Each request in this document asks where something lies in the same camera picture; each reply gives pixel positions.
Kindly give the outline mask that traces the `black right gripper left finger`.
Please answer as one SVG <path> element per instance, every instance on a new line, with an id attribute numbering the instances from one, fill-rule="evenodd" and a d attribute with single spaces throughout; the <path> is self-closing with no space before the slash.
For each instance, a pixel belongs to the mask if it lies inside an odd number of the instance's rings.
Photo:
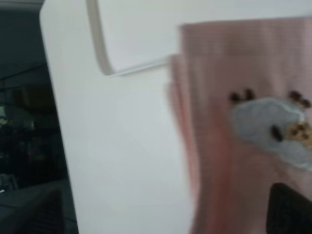
<path id="1" fill-rule="evenodd" d="M 2 234 L 69 234 L 69 184 L 41 184 L 0 194 Z"/>

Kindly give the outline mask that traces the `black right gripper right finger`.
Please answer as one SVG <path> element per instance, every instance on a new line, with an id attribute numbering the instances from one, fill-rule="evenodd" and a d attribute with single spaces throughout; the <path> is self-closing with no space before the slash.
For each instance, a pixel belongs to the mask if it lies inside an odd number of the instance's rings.
<path id="1" fill-rule="evenodd" d="M 311 234 L 312 201 L 283 183 L 270 189 L 267 234 Z"/>

